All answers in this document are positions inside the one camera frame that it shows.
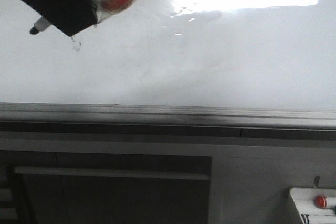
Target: red cap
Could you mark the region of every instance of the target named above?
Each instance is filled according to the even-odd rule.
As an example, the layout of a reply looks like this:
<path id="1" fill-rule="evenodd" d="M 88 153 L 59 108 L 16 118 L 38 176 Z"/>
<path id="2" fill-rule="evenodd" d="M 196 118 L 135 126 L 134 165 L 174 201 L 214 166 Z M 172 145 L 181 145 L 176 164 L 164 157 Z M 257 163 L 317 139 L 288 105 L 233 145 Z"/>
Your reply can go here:
<path id="1" fill-rule="evenodd" d="M 326 196 L 317 196 L 315 199 L 315 205 L 319 208 L 326 208 L 327 207 Z"/>

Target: wall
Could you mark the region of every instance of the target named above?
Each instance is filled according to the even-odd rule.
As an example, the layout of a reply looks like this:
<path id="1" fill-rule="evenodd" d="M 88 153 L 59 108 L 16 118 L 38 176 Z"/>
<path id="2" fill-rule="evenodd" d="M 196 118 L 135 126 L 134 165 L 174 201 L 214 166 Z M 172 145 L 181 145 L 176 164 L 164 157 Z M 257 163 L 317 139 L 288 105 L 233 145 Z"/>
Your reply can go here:
<path id="1" fill-rule="evenodd" d="M 196 2 L 138 0 L 71 39 L 0 0 L 0 102 L 336 109 L 334 0 Z"/>
<path id="2" fill-rule="evenodd" d="M 181 141 L 169 144 L 169 140 L 173 142 L 176 138 Z M 190 140 L 197 144 L 186 144 Z M 335 188 L 336 150 L 332 141 L 5 133 L 2 143 L 3 150 L 51 152 L 50 164 L 55 162 L 53 152 L 210 156 L 209 224 L 220 221 L 223 224 L 288 223 L 286 197 L 289 188 L 312 187 L 315 176 L 321 176 L 321 188 Z M 20 155 L 22 153 L 1 152 L 0 160 L 6 163 L 6 158 L 11 158 L 13 162 L 14 157 Z M 30 154 L 35 162 L 40 160 L 41 163 L 45 162 L 46 155 Z M 25 164 L 24 160 L 17 158 L 21 165 Z"/>

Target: marker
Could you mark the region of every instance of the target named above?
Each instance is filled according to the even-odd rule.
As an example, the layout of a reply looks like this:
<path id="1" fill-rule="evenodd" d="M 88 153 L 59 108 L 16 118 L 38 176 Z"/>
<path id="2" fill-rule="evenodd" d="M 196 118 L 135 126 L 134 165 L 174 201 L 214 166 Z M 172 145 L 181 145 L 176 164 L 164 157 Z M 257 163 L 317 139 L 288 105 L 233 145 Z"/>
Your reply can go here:
<path id="1" fill-rule="evenodd" d="M 315 198 L 315 205 L 318 208 L 333 209 L 336 207 L 336 198 L 327 196 L 317 196 Z"/>
<path id="2" fill-rule="evenodd" d="M 308 215 L 330 215 L 335 216 L 333 209 L 317 208 L 313 200 L 296 200 L 298 210 L 300 213 Z"/>
<path id="3" fill-rule="evenodd" d="M 51 23 L 45 18 L 41 17 L 38 21 L 35 22 L 33 28 L 29 31 L 30 34 L 38 34 L 40 31 L 45 31 Z"/>

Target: white whiteboard surface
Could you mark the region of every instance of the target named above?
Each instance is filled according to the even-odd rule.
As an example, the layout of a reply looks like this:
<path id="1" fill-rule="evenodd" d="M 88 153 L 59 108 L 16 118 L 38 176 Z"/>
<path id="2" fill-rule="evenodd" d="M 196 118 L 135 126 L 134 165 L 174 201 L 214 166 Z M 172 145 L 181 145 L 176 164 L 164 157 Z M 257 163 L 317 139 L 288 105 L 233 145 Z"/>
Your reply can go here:
<path id="1" fill-rule="evenodd" d="M 38 18 L 0 0 L 0 102 L 336 110 L 336 0 L 137 0 L 73 41 Z"/>

